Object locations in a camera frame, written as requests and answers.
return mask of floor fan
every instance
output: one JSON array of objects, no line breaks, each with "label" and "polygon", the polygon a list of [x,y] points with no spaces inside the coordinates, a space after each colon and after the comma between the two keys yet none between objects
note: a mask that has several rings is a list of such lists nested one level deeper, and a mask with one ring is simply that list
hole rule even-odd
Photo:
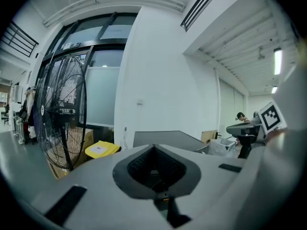
[{"label": "floor fan", "polygon": [[45,67],[35,94],[34,124],[48,160],[73,170],[80,157],[86,126],[86,86],[83,64],[65,56]]}]

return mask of fan stand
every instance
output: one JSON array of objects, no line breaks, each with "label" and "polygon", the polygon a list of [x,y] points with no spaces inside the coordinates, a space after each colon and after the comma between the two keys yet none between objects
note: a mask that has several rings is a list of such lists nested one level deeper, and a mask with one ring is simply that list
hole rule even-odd
[{"label": "fan stand", "polygon": [[247,159],[249,152],[251,150],[251,137],[249,137],[249,136],[247,136],[247,137],[239,136],[238,138],[239,138],[239,141],[242,145],[242,148],[241,148],[241,151],[240,151],[238,158],[239,159]]},{"label": "fan stand", "polygon": [[64,155],[65,155],[65,159],[66,159],[66,162],[67,162],[67,165],[68,165],[68,169],[69,169],[69,171],[73,171],[73,166],[72,166],[71,158],[69,156],[68,146],[67,146],[67,142],[66,142],[66,134],[65,134],[65,123],[69,122],[70,115],[59,113],[59,112],[54,112],[54,111],[53,112],[48,111],[48,112],[54,116],[54,127],[59,129],[59,131],[60,131],[62,144],[63,144],[63,147],[64,147]]},{"label": "fan stand", "polygon": [[69,170],[72,171],[73,166],[72,166],[71,158],[70,158],[69,153],[68,153],[68,147],[67,147],[66,135],[65,135],[65,126],[63,124],[60,125],[59,131],[61,133],[62,144],[63,144],[63,147],[64,147],[65,159],[66,159],[66,162],[68,164]]}]

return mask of beam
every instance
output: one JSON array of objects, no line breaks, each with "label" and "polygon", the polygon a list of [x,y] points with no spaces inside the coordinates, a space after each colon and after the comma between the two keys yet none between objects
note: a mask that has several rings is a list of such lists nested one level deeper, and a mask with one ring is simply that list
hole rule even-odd
[{"label": "beam", "polygon": [[243,95],[249,95],[249,92],[242,83],[242,81],[239,78],[237,78],[234,74],[232,74],[225,66],[223,66],[221,63],[213,59],[211,56],[207,55],[206,53],[200,50],[197,50],[192,56],[202,61],[205,66],[211,66],[215,68],[218,72],[218,76],[220,79],[222,79],[229,85],[233,86]]},{"label": "beam", "polygon": [[229,36],[229,35],[226,37],[221,36],[219,39],[216,40],[216,42],[219,44],[216,44],[216,42],[212,43],[210,46],[205,48],[206,52],[212,52],[210,55],[216,55],[221,48],[220,46],[223,46],[224,49],[233,48],[238,45],[241,45],[243,42],[246,42],[246,41],[248,42],[250,40],[253,40],[255,37],[258,37],[259,35],[267,32],[268,30],[274,29],[272,17],[267,17],[263,19],[262,22],[256,22],[255,24],[256,25],[253,25],[251,28],[240,30],[240,32],[237,32],[233,36]]},{"label": "beam", "polygon": [[254,33],[258,28],[267,26],[271,23],[273,23],[273,19],[270,11],[267,6],[262,7],[249,17],[242,18],[241,21],[238,21],[236,25],[228,28],[222,35],[218,35],[217,38],[213,38],[211,41],[206,42],[203,48],[206,52],[210,52],[220,45],[231,44],[238,38],[242,38],[252,32]]},{"label": "beam", "polygon": [[252,47],[257,48],[257,47],[263,46],[266,43],[268,43],[270,39],[272,39],[273,41],[277,40],[275,29],[268,30],[264,32],[263,34],[259,35],[258,37],[251,39],[251,41],[247,41],[245,43],[238,44],[237,46],[232,46],[227,50],[222,50],[220,54],[223,54],[223,57],[227,57],[227,56],[230,57],[233,54],[238,54],[244,51],[245,49],[250,50],[250,48]]}]

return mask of railing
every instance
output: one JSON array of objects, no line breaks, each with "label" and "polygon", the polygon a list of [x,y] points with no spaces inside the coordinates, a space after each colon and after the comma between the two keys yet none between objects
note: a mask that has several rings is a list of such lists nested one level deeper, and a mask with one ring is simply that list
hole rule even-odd
[{"label": "railing", "polygon": [[1,41],[28,57],[39,44],[14,22],[11,22],[6,28]]},{"label": "railing", "polygon": [[212,0],[196,0],[181,25],[187,31]]}]

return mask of fluorescent light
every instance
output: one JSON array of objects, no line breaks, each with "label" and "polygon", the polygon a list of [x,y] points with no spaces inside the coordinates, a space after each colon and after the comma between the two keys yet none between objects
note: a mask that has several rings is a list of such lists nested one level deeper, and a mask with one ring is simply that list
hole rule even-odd
[{"label": "fluorescent light", "polygon": [[278,75],[280,74],[280,71],[282,69],[282,59],[283,59],[283,52],[281,48],[277,48],[274,50],[274,56],[275,56],[275,71],[274,74]]},{"label": "fluorescent light", "polygon": [[277,91],[277,87],[275,86],[275,87],[273,87],[273,89],[272,89],[272,94],[274,94],[276,91]]}]

